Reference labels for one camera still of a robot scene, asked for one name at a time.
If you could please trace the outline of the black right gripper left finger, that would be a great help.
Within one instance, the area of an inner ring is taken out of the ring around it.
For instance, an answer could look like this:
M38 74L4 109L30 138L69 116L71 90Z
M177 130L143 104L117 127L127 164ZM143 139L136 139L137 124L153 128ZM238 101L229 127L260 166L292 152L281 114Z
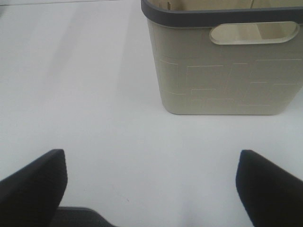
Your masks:
M67 187L63 149L53 149L0 182L2 227L47 227Z

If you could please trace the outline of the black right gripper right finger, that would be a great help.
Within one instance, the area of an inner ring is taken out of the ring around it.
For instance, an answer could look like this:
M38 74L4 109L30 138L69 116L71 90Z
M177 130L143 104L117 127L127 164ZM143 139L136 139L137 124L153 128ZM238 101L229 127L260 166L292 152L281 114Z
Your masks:
M236 189L253 226L303 225L302 180L253 150L240 153Z

